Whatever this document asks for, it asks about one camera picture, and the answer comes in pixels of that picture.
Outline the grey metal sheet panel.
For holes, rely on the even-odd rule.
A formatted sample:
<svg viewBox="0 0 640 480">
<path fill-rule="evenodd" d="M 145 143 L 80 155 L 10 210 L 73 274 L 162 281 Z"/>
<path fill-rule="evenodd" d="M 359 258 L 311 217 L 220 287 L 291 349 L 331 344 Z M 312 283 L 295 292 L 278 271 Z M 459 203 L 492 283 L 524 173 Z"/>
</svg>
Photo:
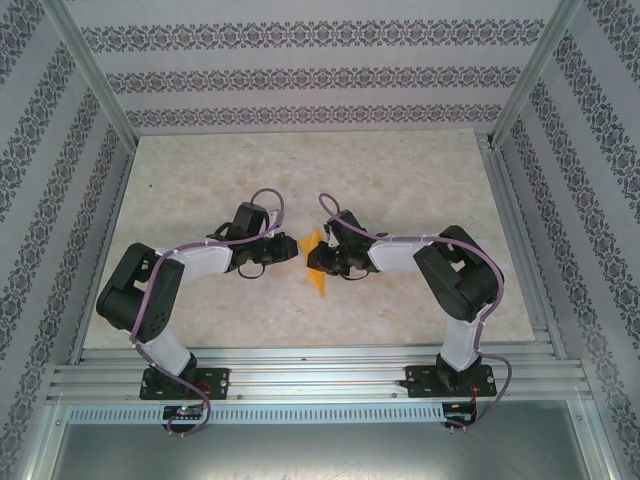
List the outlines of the grey metal sheet panel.
<svg viewBox="0 0 640 480">
<path fill-rule="evenodd" d="M 217 424 L 184 439 L 156 422 L 46 411 L 27 480 L 624 480 L 589 401 L 501 404 L 480 426 Z"/>
</svg>

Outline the aluminium front mounting rails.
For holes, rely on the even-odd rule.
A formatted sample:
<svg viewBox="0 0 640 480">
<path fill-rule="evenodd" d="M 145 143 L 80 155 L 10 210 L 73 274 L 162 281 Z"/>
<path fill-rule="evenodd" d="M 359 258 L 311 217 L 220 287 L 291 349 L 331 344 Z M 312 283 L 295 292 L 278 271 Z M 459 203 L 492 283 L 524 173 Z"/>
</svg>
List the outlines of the aluminium front mounting rails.
<svg viewBox="0 0 640 480">
<path fill-rule="evenodd" d="M 591 400 L 579 360 L 561 360 L 551 342 L 490 343 L 486 364 L 507 401 Z M 230 370 L 230 403 L 367 403 L 404 401 L 408 365 L 435 360 L 436 345 L 310 348 L 211 348 L 194 354 L 204 367 Z M 145 362 L 133 350 L 87 349 L 79 363 L 54 370 L 50 404 L 134 404 Z"/>
</svg>

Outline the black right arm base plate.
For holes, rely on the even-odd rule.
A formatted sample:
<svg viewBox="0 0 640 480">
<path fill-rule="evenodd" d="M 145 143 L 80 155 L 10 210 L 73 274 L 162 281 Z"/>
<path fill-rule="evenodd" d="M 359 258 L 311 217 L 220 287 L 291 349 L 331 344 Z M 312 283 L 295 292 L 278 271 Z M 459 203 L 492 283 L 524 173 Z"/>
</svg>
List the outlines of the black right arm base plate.
<svg viewBox="0 0 640 480">
<path fill-rule="evenodd" d="M 407 389 L 410 398 L 471 397 L 472 393 L 481 398 L 497 395 L 493 371 L 488 365 L 463 372 L 435 365 L 407 366 L 405 375 L 399 384 Z"/>
</svg>

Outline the aluminium frame post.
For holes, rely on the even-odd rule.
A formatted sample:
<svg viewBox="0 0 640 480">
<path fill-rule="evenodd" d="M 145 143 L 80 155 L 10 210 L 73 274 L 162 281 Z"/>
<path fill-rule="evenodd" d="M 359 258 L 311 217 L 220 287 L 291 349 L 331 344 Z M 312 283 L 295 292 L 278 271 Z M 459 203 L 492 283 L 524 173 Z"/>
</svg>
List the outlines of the aluminium frame post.
<svg viewBox="0 0 640 480">
<path fill-rule="evenodd" d="M 559 0 L 496 120 L 490 135 L 490 144 L 494 151 L 504 143 L 512 124 L 581 4 L 582 0 Z"/>
<path fill-rule="evenodd" d="M 119 139 L 134 151 L 139 137 L 64 0 L 39 0 Z"/>
</svg>

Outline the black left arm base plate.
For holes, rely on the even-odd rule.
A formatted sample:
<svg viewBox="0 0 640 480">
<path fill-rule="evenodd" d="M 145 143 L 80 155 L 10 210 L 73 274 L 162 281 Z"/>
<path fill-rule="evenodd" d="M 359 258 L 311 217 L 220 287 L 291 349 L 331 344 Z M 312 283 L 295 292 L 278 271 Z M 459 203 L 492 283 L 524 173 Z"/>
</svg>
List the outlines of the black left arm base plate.
<svg viewBox="0 0 640 480">
<path fill-rule="evenodd" d="M 196 367 L 182 378 L 206 394 L 210 400 L 225 400 L 230 383 L 229 376 L 229 369 Z M 147 401 L 198 400 L 201 396 L 149 367 L 143 372 L 139 398 Z"/>
</svg>

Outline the left controller circuit board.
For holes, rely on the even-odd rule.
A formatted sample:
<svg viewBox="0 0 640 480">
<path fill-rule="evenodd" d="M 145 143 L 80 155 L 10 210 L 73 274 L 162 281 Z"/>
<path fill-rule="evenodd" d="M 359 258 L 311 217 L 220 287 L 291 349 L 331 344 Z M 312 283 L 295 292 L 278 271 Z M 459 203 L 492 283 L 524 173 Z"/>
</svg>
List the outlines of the left controller circuit board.
<svg viewBox="0 0 640 480">
<path fill-rule="evenodd" d="M 204 416 L 204 408 L 200 405 L 180 405 L 165 406 L 163 409 L 163 419 L 196 421 L 201 420 Z"/>
</svg>

